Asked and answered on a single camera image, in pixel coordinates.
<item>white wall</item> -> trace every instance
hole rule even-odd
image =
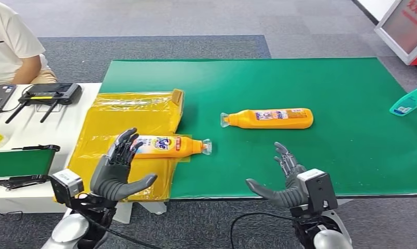
[[[358,0],[367,11],[369,11],[378,21],[386,14],[395,0]]]

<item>tide logo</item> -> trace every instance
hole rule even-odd
[[[167,137],[159,137],[155,140],[155,148],[157,149],[163,149],[167,150],[170,148],[170,145],[172,144],[172,140]]]

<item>black cable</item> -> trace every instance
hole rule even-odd
[[[23,211],[12,211],[12,212],[8,212],[8,213],[5,213],[5,214],[0,213],[0,215],[6,217],[8,214],[14,214],[14,213],[21,214],[21,216],[19,217],[19,219],[14,219],[14,220],[0,220],[0,222],[18,222],[18,221],[22,220],[22,216],[24,214]]]
[[[94,224],[95,226],[97,226],[98,228],[100,228],[100,229],[102,229],[102,230],[105,230],[105,231],[107,231],[107,232],[109,232],[109,233],[112,233],[112,234],[114,234],[114,235],[116,235],[116,236],[118,236],[118,237],[120,237],[120,238],[123,238],[123,239],[128,240],[128,241],[130,241],[130,242],[132,242],[132,243],[135,243],[135,244],[138,244],[138,245],[142,245],[142,246],[145,246],[145,247],[148,247],[148,248],[152,248],[152,249],[162,249],[161,247],[157,247],[157,246],[154,246],[154,245],[150,245],[150,244],[145,243],[145,242],[143,242],[143,241],[140,241],[140,240],[137,240],[137,239],[131,238],[131,237],[127,236],[127,235],[124,235],[124,234],[122,234],[122,233],[116,232],[116,231],[114,231],[114,230],[112,230],[112,229],[109,229],[109,228],[107,228],[107,227],[104,227],[104,226],[100,225],[98,222],[96,222],[96,221],[94,221],[93,219],[91,219],[88,215],[86,215],[86,214],[85,214],[85,213],[83,213],[82,211],[80,211],[80,210],[75,210],[75,211],[76,211],[76,212],[78,212],[79,214],[81,214],[83,217],[85,217],[85,219],[86,219],[88,222],[93,223],[93,224]]]
[[[233,222],[231,223],[231,226],[230,226],[230,244],[231,244],[231,249],[234,249],[234,242],[233,242],[233,228],[234,228],[234,224],[236,224],[236,222],[238,220],[242,219],[243,217],[247,217],[247,216],[251,216],[251,215],[267,215],[267,216],[276,217],[276,218],[279,218],[279,219],[291,220],[291,221],[294,221],[294,222],[303,222],[303,221],[311,220],[311,219],[314,219],[315,218],[315,217],[310,217],[310,218],[293,218],[293,217],[279,216],[279,215],[275,215],[275,214],[262,213],[262,212],[248,213],[248,214],[240,215],[240,216],[236,217],[236,219],[233,220]]]
[[[28,88],[32,87],[32,86],[33,86],[33,85],[29,85],[29,86],[28,86],[28,87],[26,87],[24,90],[22,90],[22,94],[21,94],[21,96],[23,96],[23,95],[24,95],[24,93],[25,93],[25,91],[26,91]],[[14,109],[18,108],[18,106],[19,106],[20,104],[21,104],[21,103],[19,102],[19,103],[18,103],[18,105],[17,105],[15,108],[10,109],[10,110],[0,110],[0,113],[11,112],[12,110],[14,110]]]

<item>green mat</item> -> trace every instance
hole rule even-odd
[[[214,152],[177,166],[172,199],[253,196],[246,178],[283,189],[274,141],[329,172],[339,196],[417,193],[417,110],[388,112],[405,92],[376,58],[113,61],[100,92],[174,88],[185,91],[178,133],[210,138]],[[310,108],[313,126],[219,125],[221,112],[290,107]]]

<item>person's arm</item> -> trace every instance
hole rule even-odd
[[[16,13],[6,23],[4,40],[22,61],[11,83],[29,84],[41,70],[39,55],[45,51],[44,47]]]
[[[12,84],[30,84],[39,75],[41,63],[40,56],[23,58],[22,66],[16,72]]]

